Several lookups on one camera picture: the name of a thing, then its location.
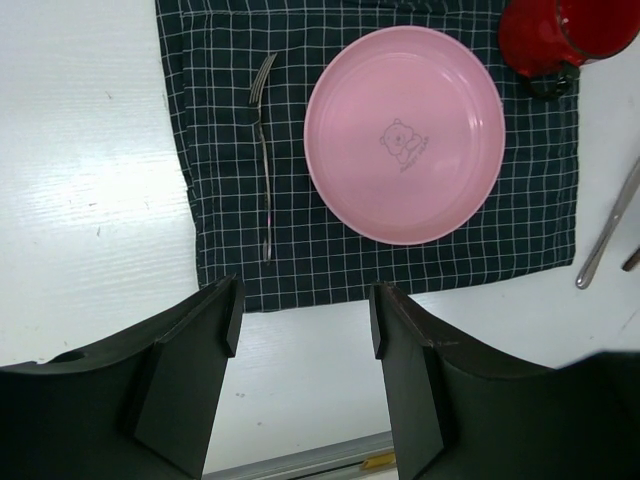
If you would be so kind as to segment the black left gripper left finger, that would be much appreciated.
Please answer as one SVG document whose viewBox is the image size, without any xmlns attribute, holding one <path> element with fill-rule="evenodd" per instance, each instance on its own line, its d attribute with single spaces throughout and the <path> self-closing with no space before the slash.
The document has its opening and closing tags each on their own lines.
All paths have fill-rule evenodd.
<svg viewBox="0 0 640 480">
<path fill-rule="evenodd" d="M 3 367 L 2 477 L 201 478 L 243 312 L 228 276 L 48 362 Z"/>
</svg>

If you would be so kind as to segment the red enamel mug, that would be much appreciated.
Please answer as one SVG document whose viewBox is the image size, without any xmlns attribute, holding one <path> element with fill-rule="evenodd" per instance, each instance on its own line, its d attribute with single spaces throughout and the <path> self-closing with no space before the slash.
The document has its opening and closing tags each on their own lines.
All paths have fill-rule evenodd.
<svg viewBox="0 0 640 480">
<path fill-rule="evenodd" d="M 498 45 L 533 98 L 570 90 L 588 62 L 611 58 L 639 34 L 636 0 L 518 0 L 504 9 Z"/>
</svg>

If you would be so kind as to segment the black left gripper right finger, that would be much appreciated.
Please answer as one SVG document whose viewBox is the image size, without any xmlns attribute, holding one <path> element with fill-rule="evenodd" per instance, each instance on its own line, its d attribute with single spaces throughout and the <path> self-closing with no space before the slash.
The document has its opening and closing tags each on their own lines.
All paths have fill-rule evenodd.
<svg viewBox="0 0 640 480">
<path fill-rule="evenodd" d="M 393 285 L 369 294 L 403 479 L 635 479 L 639 356 L 559 369 L 502 352 Z"/>
</svg>

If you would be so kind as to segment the silver metal fork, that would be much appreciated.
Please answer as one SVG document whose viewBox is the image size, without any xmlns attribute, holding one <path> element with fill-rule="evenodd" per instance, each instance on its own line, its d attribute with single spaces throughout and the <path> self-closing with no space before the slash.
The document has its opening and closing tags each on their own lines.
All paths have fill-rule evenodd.
<svg viewBox="0 0 640 480">
<path fill-rule="evenodd" d="M 262 62 L 256 77 L 251 85 L 249 93 L 249 107 L 254 111 L 256 115 L 256 131 L 260 140 L 260 146 L 262 151 L 262 163 L 265 175 L 265 209 L 266 209 L 266 234 L 262 244 L 263 262 L 270 264 L 272 261 L 273 250 L 273 220 L 272 220 L 272 185 L 270 174 L 270 159 L 266 137 L 264 134 L 263 120 L 262 120 L 262 100 L 263 92 L 266 86 L 266 82 L 269 73 L 277 58 L 276 53 L 268 55 Z"/>
</svg>

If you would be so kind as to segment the pink plastic plate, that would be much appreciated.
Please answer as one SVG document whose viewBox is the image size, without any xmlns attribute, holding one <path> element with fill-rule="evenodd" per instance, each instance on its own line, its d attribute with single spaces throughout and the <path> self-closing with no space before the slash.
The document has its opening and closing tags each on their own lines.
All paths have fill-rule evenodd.
<svg viewBox="0 0 640 480">
<path fill-rule="evenodd" d="M 467 222 L 496 183 L 505 144 L 488 70 L 459 41 L 418 26 L 345 47 L 316 82 L 304 122 L 306 163 L 329 210 L 399 246 Z"/>
</svg>

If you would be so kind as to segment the dark checkered cloth placemat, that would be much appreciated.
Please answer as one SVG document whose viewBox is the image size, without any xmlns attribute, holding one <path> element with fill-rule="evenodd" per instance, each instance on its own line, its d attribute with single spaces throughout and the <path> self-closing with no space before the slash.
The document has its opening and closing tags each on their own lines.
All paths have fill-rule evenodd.
<svg viewBox="0 0 640 480">
<path fill-rule="evenodd" d="M 167 103 L 196 229 L 200 285 L 235 274 L 267 312 L 358 301 L 377 281 L 419 294 L 509 280 L 575 255 L 579 87 L 530 97 L 497 44 L 501 1 L 159 1 Z M 506 158 L 478 213 L 444 238 L 389 246 L 342 224 L 312 185 L 303 120 L 324 67 L 359 37 L 427 26 L 488 69 L 506 115 Z M 263 262 L 265 175 L 251 85 L 276 53 L 262 100 L 273 256 Z"/>
</svg>

